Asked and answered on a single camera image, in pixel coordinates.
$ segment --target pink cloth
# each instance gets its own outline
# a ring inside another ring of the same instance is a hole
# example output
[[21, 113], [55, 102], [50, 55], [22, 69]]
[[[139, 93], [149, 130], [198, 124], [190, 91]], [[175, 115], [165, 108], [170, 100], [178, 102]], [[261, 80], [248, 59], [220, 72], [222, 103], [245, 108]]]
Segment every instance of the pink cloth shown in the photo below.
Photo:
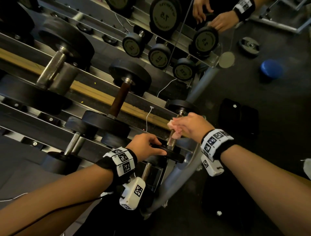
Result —
[[180, 139], [181, 135], [183, 133], [183, 130], [181, 128], [179, 128], [177, 125], [173, 125], [172, 121], [173, 120], [170, 120], [169, 123], [167, 123], [167, 126], [169, 129], [175, 130], [175, 133], [172, 135], [172, 138], [173, 139]]

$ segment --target hand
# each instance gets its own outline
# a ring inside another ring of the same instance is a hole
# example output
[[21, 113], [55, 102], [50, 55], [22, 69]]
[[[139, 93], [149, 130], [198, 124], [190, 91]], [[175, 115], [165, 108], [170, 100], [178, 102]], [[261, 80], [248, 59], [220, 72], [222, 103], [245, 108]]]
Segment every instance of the hand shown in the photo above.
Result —
[[210, 6], [210, 0], [194, 0], [192, 14], [197, 20], [197, 24], [206, 21], [206, 15], [203, 13], [203, 5], [205, 5], [208, 12], [213, 12]]
[[162, 145], [158, 138], [153, 134], [135, 135], [133, 140], [126, 146], [137, 156], [137, 161], [143, 161], [152, 155], [167, 155], [166, 151], [159, 148], [152, 148], [150, 144]]
[[218, 32], [223, 32], [227, 29], [232, 28], [239, 22], [239, 18], [235, 11], [229, 11], [219, 14], [212, 22], [208, 25], [214, 27]]
[[194, 141], [201, 143], [203, 136], [214, 127], [202, 116], [190, 112], [188, 116], [173, 118], [173, 125], [179, 126]]

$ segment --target blue object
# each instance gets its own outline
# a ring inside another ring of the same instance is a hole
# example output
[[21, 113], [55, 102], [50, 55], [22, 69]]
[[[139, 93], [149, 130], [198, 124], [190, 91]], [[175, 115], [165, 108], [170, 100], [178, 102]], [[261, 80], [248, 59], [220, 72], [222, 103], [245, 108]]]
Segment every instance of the blue object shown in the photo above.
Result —
[[278, 79], [282, 77], [284, 69], [280, 63], [275, 60], [268, 59], [260, 66], [261, 72], [270, 79]]

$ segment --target person's right arm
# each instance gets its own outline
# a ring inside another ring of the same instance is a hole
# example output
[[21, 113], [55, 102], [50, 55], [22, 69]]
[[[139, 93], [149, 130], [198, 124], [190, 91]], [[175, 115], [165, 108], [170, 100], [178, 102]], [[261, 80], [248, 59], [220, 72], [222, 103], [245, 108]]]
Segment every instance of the person's right arm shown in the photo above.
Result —
[[[174, 118], [174, 124], [199, 143], [214, 129], [194, 113]], [[285, 235], [311, 235], [311, 188], [308, 185], [238, 145], [224, 151], [220, 159]]]

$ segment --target wristband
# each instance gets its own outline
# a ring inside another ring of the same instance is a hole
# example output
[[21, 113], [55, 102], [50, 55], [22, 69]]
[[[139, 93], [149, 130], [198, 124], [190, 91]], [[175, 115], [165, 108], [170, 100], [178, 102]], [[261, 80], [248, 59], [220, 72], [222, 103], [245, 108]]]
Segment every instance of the wristband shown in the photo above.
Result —
[[130, 175], [137, 165], [137, 157], [131, 149], [119, 147], [106, 153], [96, 165], [103, 169], [110, 169], [114, 174], [113, 186], [123, 185], [128, 182]]
[[256, 10], [254, 0], [240, 0], [233, 8], [239, 18], [239, 21], [244, 21], [251, 16]]
[[204, 155], [213, 162], [219, 160], [220, 155], [234, 144], [234, 138], [229, 134], [221, 129], [214, 129], [205, 135], [201, 149]]

